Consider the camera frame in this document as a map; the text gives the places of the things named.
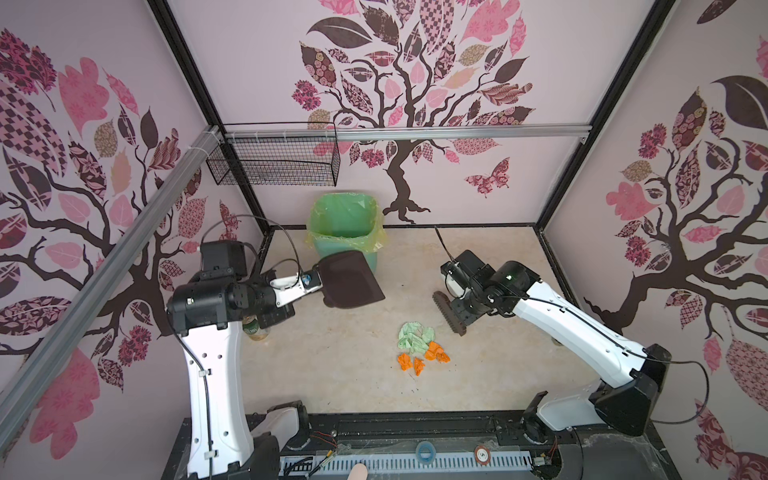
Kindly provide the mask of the dark brown hand brush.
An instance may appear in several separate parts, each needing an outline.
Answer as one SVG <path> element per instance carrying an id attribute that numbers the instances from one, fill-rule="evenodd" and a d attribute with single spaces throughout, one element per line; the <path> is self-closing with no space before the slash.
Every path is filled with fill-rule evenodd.
<path id="1" fill-rule="evenodd" d="M 453 311 L 449 298 L 442 292 L 434 292 L 432 300 L 451 330 L 459 336 L 464 336 L 466 334 L 466 326 Z"/>

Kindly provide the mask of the dark brown dustpan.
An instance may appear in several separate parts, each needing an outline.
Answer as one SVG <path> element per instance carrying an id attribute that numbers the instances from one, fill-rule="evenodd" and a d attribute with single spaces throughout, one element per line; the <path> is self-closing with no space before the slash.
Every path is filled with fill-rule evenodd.
<path id="1" fill-rule="evenodd" d="M 349 250 L 322 258 L 316 265 L 324 305 L 356 309 L 385 299 L 362 252 Z"/>

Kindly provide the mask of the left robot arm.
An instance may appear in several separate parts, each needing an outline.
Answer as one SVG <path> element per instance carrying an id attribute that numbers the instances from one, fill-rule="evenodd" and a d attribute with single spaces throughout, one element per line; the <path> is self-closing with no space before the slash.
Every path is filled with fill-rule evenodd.
<path id="1" fill-rule="evenodd" d="M 202 242 L 201 268 L 167 305 L 188 368 L 190 479 L 276 479 L 281 451 L 301 429 L 301 404 L 270 411 L 257 426 L 246 418 L 241 376 L 245 325 L 267 329 L 291 318 L 294 302 L 319 291 L 315 270 L 278 278 L 246 258 L 237 240 Z"/>

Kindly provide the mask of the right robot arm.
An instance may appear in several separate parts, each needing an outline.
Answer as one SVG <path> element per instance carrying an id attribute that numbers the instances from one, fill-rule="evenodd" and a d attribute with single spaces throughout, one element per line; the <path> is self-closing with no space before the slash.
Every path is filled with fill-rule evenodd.
<path id="1" fill-rule="evenodd" d="M 484 316 L 518 318 L 548 334 L 590 366 L 598 380 L 570 393 L 541 391 L 523 411 L 520 428 L 534 444 L 558 432 L 605 425 L 629 437 L 643 435 L 663 391 L 671 353 L 643 346 L 610 330 L 559 295 L 517 261 L 495 269 L 472 251 L 450 255 L 440 268 L 445 289 L 433 301 L 460 336 Z"/>

